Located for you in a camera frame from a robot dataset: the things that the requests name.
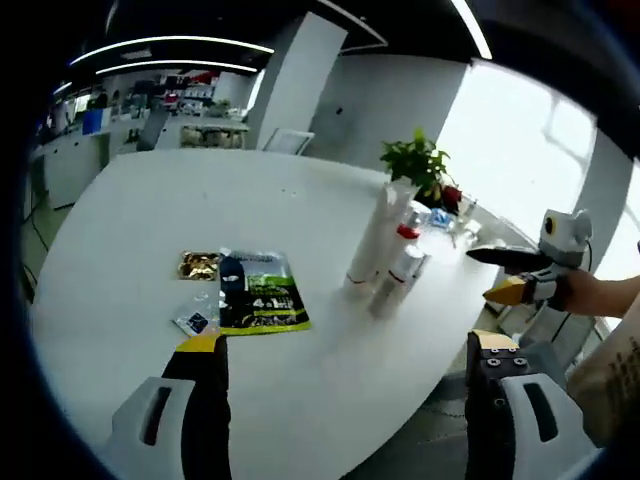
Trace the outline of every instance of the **floor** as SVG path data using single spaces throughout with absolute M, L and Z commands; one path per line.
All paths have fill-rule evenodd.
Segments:
M 52 210 L 43 201 L 22 226 L 23 262 L 35 277 L 70 210 L 71 207 Z M 495 315 L 485 309 L 474 328 L 495 331 L 496 327 Z M 448 373 L 462 372 L 465 368 L 466 346 L 451 363 Z M 425 399 L 425 404 L 385 445 L 344 479 L 464 479 L 466 452 L 464 400 Z

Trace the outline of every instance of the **green leaves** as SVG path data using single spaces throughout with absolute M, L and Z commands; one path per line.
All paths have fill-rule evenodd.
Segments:
M 447 172 L 444 159 L 449 158 L 449 155 L 436 149 L 436 144 L 425 137 L 421 128 L 416 128 L 412 142 L 382 144 L 383 154 L 380 160 L 391 172 L 392 181 L 404 176 L 410 178 L 413 185 L 430 189 Z

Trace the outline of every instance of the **gold foil packet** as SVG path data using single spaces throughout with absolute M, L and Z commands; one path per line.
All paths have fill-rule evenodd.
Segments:
M 178 275 L 185 280 L 217 280 L 219 258 L 218 253 L 183 252 Z

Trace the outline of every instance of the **potted plant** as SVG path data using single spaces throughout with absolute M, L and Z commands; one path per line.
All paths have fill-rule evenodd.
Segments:
M 391 173 L 391 181 L 415 189 L 415 200 L 429 208 L 443 208 L 458 213 L 462 193 L 457 188 L 444 163 L 449 155 L 436 147 L 417 128 L 411 142 L 383 142 L 382 160 Z

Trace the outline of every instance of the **small packet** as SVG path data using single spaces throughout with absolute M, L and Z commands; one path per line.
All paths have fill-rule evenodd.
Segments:
M 207 252 L 182 252 L 178 275 L 184 280 L 214 281 L 218 278 L 220 255 Z
M 217 299 L 207 292 L 200 292 L 180 306 L 172 321 L 191 337 L 202 333 L 209 326 L 217 330 Z
M 448 230 L 451 225 L 451 215 L 442 210 L 441 208 L 434 208 L 431 210 L 431 216 L 429 217 L 429 225 L 433 225 L 437 228 Z

